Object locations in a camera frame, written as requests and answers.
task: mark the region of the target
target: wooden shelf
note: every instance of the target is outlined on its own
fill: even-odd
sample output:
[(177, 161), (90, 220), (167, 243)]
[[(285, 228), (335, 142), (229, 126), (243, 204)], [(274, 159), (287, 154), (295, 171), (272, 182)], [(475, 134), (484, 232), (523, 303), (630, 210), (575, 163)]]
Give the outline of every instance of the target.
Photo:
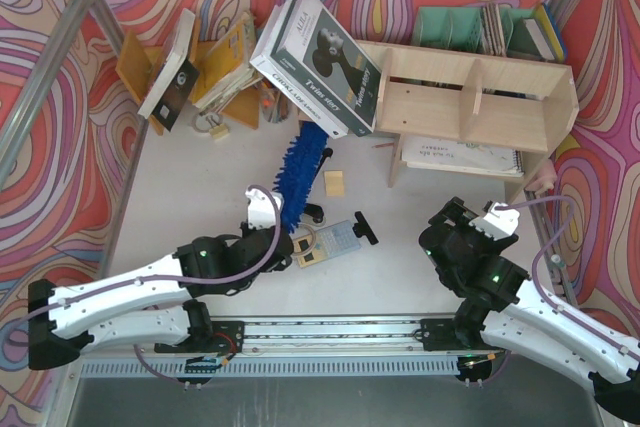
[(573, 74), (566, 65), (360, 44), (382, 66), (376, 129), (400, 134), (389, 186), (404, 164), (407, 136), (436, 137), (521, 151), (523, 177), (490, 176), (505, 181), (506, 199), (511, 202), (571, 131), (578, 115)]
[(468, 135), (460, 135), (461, 91), (389, 82), (376, 129), (448, 140), (464, 140), (517, 150), (548, 150), (542, 102), (483, 95), (483, 112)]

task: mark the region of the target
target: open book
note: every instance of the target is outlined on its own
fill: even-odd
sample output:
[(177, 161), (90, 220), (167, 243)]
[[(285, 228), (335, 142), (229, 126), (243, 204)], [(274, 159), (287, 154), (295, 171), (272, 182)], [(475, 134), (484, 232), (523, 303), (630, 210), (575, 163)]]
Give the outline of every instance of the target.
[(418, 169), (522, 177), (520, 153), (504, 147), (408, 136), (402, 160)]

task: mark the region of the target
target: cable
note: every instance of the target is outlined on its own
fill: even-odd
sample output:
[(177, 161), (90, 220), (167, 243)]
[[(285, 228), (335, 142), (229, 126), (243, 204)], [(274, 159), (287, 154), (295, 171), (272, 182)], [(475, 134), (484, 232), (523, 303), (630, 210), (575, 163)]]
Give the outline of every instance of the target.
[(302, 252), (294, 252), (293, 254), (291, 254), (291, 257), (304, 257), (305, 255), (310, 254), (311, 252), (313, 252), (313, 249), (315, 249), (316, 243), (318, 242), (318, 236), (313, 227), (311, 227), (309, 224), (305, 224), (304, 222), (300, 222), (298, 224), (298, 227), (302, 227), (304, 230), (308, 231), (309, 234), (311, 234), (311, 241), (309, 242), (309, 247), (304, 249)]
[(260, 185), (250, 185), (248, 187), (248, 190), (253, 190), (253, 189), (256, 189), (256, 190), (259, 190), (260, 192), (262, 192), (267, 197), (269, 202), (271, 202), (271, 206), (273, 207), (273, 211), (274, 211), (274, 214), (275, 214), (275, 226), (274, 226), (273, 239), (271, 240), (271, 245), (269, 245), (269, 248), (267, 249), (267, 252), (250, 269), (247, 269), (247, 270), (245, 270), (243, 272), (240, 272), (238, 274), (230, 275), (228, 277), (217, 278), (217, 279), (200, 279), (198, 277), (183, 277), (183, 276), (180, 276), (180, 275), (154, 274), (154, 275), (137, 277), (135, 279), (123, 280), (123, 281), (120, 281), (120, 282), (116, 282), (115, 284), (106, 285), (104, 287), (100, 287), (98, 289), (95, 289), (95, 290), (92, 290), (92, 291), (89, 291), (89, 292), (85, 292), (84, 294), (76, 295), (75, 297), (70, 297), (70, 298), (67, 298), (67, 299), (60, 299), (60, 301), (54, 302), (53, 304), (49, 304), (49, 305), (45, 305), (43, 307), (39, 307), (39, 308), (33, 310), (32, 312), (29, 312), (24, 317), (20, 318), (16, 322), (16, 324), (6, 334), (5, 338), (8, 338), (17, 329), (17, 327), (19, 325), (21, 325), (21, 324), (23, 324), (25, 322), (28, 322), (29, 320), (33, 319), (34, 317), (37, 317), (38, 315), (47, 313), (47, 312), (49, 312), (49, 311), (51, 311), (53, 309), (58, 309), (58, 308), (63, 307), (65, 305), (69, 305), (69, 304), (73, 304), (73, 303), (76, 303), (76, 302), (80, 302), (80, 301), (85, 300), (85, 299), (89, 299), (89, 298), (94, 297), (94, 296), (99, 295), (99, 294), (104, 294), (106, 292), (111, 292), (112, 290), (116, 290), (116, 289), (119, 289), (121, 287), (126, 287), (126, 286), (129, 286), (129, 285), (139, 284), (140, 282), (154, 282), (154, 281), (164, 280), (164, 281), (176, 281), (176, 282), (181, 282), (181, 283), (184, 283), (184, 284), (220, 285), (220, 284), (227, 284), (227, 283), (236, 282), (238, 280), (242, 280), (242, 279), (244, 279), (246, 277), (249, 277), (249, 276), (255, 274), (262, 267), (264, 267), (264, 265), (269, 261), (269, 259), (271, 258), (271, 256), (275, 252), (276, 247), (278, 246), (278, 241), (280, 240), (280, 232), (281, 232), (281, 221), (280, 221), (280, 209), (278, 209), (278, 204), (276, 203), (276, 200), (273, 198), (273, 195), (271, 195), (271, 192), (269, 192), (267, 189), (265, 189), (264, 187), (262, 187)]
[(500, 364), (500, 367), (498, 367), (498, 370), (491, 373), (491, 375), (482, 381), (483, 385), (486, 385), (489, 382), (494, 382), (498, 377), (500, 377), (502, 375), (502, 373), (506, 370), (507, 368), (507, 364), (509, 363), (509, 361), (511, 360), (511, 351), (507, 350), (505, 351), (504, 357), (502, 358), (502, 363)]
[[(547, 292), (545, 291), (544, 287), (540, 283), (540, 279), (538, 278), (538, 264), (540, 263), (540, 259), (542, 259), (542, 256), (544, 255), (544, 253), (553, 245), (553, 243), (556, 240), (558, 240), (560, 238), (562, 233), (569, 226), (569, 223), (573, 219), (573, 215), (574, 215), (575, 209), (576, 209), (575, 200), (573, 200), (571, 197), (569, 197), (567, 195), (550, 195), (550, 196), (547, 196), (547, 197), (543, 197), (541, 199), (528, 200), (526, 202), (521, 202), (519, 204), (513, 204), (513, 205), (508, 205), (508, 206), (496, 206), (495, 208), (496, 208), (496, 210), (522, 209), (524, 207), (529, 207), (531, 205), (542, 204), (542, 203), (547, 203), (547, 202), (561, 202), (561, 201), (569, 203), (569, 215), (567, 215), (567, 218), (562, 223), (562, 225), (560, 226), (558, 231), (547, 241), (547, 243), (540, 249), (540, 251), (533, 258), (533, 265), (531, 266), (531, 277), (532, 277), (532, 280), (533, 280), (533, 285), (535, 286), (536, 290), (538, 291), (538, 294), (540, 295), (540, 297), (542, 297), (547, 302), (547, 304), (549, 304), (551, 306), (552, 309), (557, 310), (562, 315), (564, 315), (568, 319), (571, 319), (573, 322), (578, 324), (583, 329), (591, 332), (593, 335), (595, 335), (599, 339), (604, 340), (609, 345), (614, 347), (616, 350), (618, 350), (618, 351), (625, 350), (624, 346), (622, 344), (616, 342), (613, 339), (610, 339), (605, 334), (600, 332), (598, 329), (596, 329), (595, 327), (593, 327), (593, 326), (589, 325), (588, 323), (584, 322), (582, 319), (580, 319), (579, 317), (573, 315), (571, 312), (567, 311), (566, 309), (558, 309), (558, 304), (556, 304), (553, 300), (551, 300), (549, 298), (549, 296), (547, 295)], [(635, 352), (632, 352), (631, 350), (629, 350), (627, 352), (627, 355), (629, 355), (633, 360), (635, 360), (638, 363), (640, 363), (640, 355), (636, 354)]]
[(236, 343), (227, 334), (225, 334), (223, 332), (214, 332), (213, 336), (214, 337), (222, 337), (227, 342), (229, 342), (229, 347), (230, 347), (229, 351), (230, 351), (231, 354), (236, 354), (238, 352), (238, 348), (236, 347)]

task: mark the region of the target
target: blue mop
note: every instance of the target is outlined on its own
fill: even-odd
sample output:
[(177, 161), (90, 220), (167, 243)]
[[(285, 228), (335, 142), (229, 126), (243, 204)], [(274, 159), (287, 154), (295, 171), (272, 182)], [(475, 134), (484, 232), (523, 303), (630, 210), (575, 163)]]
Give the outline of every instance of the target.
[(284, 155), (284, 166), (276, 175), (276, 192), (282, 194), (282, 226), (293, 233), (311, 193), (316, 170), (327, 145), (328, 135), (313, 122), (303, 122), (298, 135)]

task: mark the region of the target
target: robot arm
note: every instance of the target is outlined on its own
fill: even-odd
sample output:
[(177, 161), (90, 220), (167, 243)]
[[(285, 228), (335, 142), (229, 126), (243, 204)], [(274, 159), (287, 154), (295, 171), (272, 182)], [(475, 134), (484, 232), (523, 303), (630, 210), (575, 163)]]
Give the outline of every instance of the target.
[(467, 348), (488, 344), (550, 367), (610, 413), (640, 422), (638, 341), (567, 304), (500, 253), (518, 240), (518, 213), (489, 203), (478, 216), (453, 198), (419, 243), (440, 281), (465, 299), (453, 321)]
[[(47, 279), (29, 285), (29, 312), (52, 308), (29, 320), (29, 367), (44, 370), (67, 364), (92, 350), (121, 344), (158, 342), (186, 352), (210, 351), (211, 320), (202, 295), (234, 295), (263, 272), (291, 264), (293, 242), (281, 230), (264, 265), (245, 275), (274, 242), (276, 212), (253, 189), (242, 237), (199, 237), (149, 265), (115, 277), (71, 287)], [(282, 199), (274, 194), (278, 208)], [(169, 309), (143, 310), (157, 305)]]

